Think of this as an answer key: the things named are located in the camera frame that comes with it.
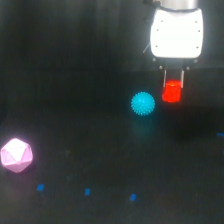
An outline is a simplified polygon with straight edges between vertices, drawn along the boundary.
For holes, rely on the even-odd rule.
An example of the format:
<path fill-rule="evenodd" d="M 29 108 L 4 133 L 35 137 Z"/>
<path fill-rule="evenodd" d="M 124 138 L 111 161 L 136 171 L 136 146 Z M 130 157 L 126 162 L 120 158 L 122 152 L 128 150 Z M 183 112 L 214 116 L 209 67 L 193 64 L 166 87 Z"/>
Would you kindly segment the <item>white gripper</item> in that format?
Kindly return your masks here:
<path fill-rule="evenodd" d="M 203 39 L 203 13 L 200 8 L 177 11 L 162 7 L 156 9 L 150 29 L 150 49 L 156 66 L 164 70 L 163 88 L 166 85 L 166 69 L 183 69 L 183 88 L 184 70 L 198 61 Z"/>

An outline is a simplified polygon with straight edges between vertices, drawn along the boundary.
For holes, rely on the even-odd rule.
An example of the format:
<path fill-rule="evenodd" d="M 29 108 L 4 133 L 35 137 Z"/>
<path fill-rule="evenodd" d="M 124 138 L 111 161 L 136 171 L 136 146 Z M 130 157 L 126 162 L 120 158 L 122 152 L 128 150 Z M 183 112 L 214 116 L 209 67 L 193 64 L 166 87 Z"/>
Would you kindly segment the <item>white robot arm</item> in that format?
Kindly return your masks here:
<path fill-rule="evenodd" d="M 204 38 L 203 13 L 198 0 L 159 0 L 150 30 L 150 47 L 167 79 L 169 65 L 174 64 L 180 84 L 189 67 L 202 52 Z"/>

